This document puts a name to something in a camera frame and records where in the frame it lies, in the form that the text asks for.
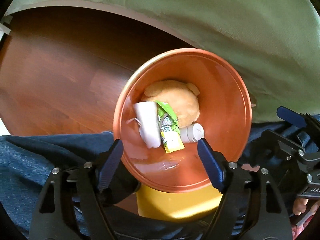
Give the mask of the person's right hand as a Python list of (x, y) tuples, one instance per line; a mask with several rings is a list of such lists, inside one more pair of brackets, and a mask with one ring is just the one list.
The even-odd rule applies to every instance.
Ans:
[[(299, 216), (300, 214), (304, 213), (306, 211), (308, 201), (309, 199), (297, 198), (293, 204), (293, 208), (292, 208), (293, 214)], [(313, 204), (313, 206), (311, 207), (310, 209), (311, 215), (314, 215), (317, 212), (318, 208), (319, 208), (319, 200), (315, 202), (315, 204)]]

